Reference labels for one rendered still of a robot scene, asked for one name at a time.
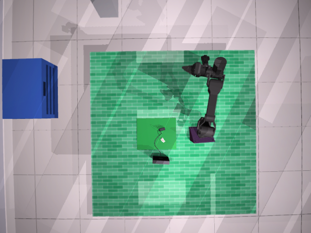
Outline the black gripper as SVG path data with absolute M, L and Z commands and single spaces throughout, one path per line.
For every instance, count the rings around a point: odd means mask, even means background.
M 209 73 L 211 73 L 212 71 L 212 67 L 208 66 L 208 67 L 202 67 L 202 64 L 197 62 L 193 65 L 190 65 L 190 66 L 182 66 L 182 68 L 192 74 L 193 76 L 196 75 L 196 77 L 200 77 L 200 76 L 203 76 L 203 77 L 208 77 L 209 76 Z

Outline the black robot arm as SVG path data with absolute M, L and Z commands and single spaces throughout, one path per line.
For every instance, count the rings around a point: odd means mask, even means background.
M 201 56 L 202 67 L 208 67 L 209 56 Z M 207 79 L 207 86 L 209 92 L 209 99 L 207 105 L 207 113 L 205 117 L 201 117 L 197 123 L 197 134 L 199 138 L 213 137 L 216 132 L 215 123 L 215 110 L 217 95 L 219 94 L 221 88 L 223 87 L 225 75 L 224 69 L 227 64 L 227 60 L 224 57 L 218 57 L 215 59 L 211 73 L 209 73 Z M 211 78 L 211 79 L 210 79 Z M 213 78 L 213 79 L 212 79 Z M 223 80 L 221 80 L 223 79 Z M 211 127 L 213 122 L 214 127 Z

